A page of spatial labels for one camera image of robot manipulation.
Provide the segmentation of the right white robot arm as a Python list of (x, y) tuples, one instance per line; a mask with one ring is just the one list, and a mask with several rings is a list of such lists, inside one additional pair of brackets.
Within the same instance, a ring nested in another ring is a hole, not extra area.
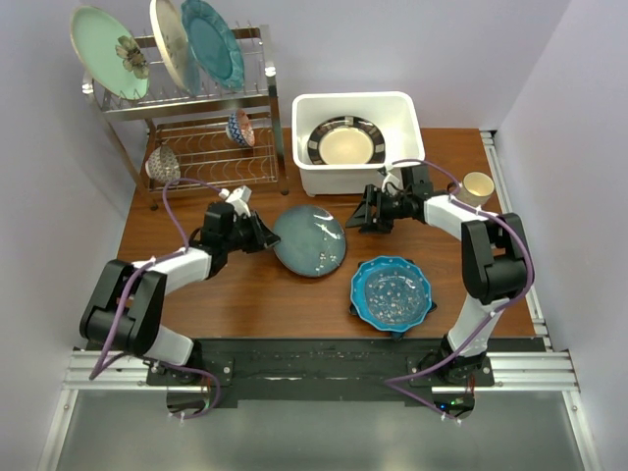
[(429, 177), (434, 163), (398, 161), (400, 174), (388, 164), (380, 169), (381, 185), (366, 185), (362, 199), (346, 224), (363, 234), (388, 234), (393, 223), (413, 219), (441, 229), (461, 243), (462, 281), (467, 291), (454, 326), (442, 340), (435, 363), (386, 381), (395, 389), (433, 374), (451, 386), (460, 385), (482, 364), (488, 340), (505, 309), (524, 298), (535, 279), (523, 224), (514, 213), (496, 214), (458, 198), (456, 178), (436, 191)]

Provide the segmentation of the dark blue glazed plate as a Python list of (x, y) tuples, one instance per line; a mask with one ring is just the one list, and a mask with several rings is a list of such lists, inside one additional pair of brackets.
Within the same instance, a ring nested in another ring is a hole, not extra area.
[(301, 277), (331, 275), (347, 252), (341, 223), (319, 206), (289, 208), (278, 217), (273, 232), (281, 239), (274, 246), (275, 255), (287, 269)]

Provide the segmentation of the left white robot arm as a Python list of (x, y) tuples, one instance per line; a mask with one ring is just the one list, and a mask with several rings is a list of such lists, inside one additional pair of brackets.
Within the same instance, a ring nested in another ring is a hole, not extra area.
[(235, 251), (256, 253), (277, 245), (257, 212), (239, 210), (233, 203), (208, 206), (203, 224), (187, 236), (175, 252), (146, 261), (107, 262), (79, 323), (80, 335), (101, 345), (89, 375), (96, 379), (122, 356), (156, 361), (182, 385), (196, 383), (203, 361), (195, 355), (195, 341), (162, 324), (166, 296), (216, 276)]

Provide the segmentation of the black striped plate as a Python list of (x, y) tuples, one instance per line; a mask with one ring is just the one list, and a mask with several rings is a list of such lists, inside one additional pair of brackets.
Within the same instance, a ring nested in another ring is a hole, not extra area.
[(318, 125), (307, 139), (306, 150), (314, 165), (382, 164), (386, 141), (372, 122), (340, 116)]

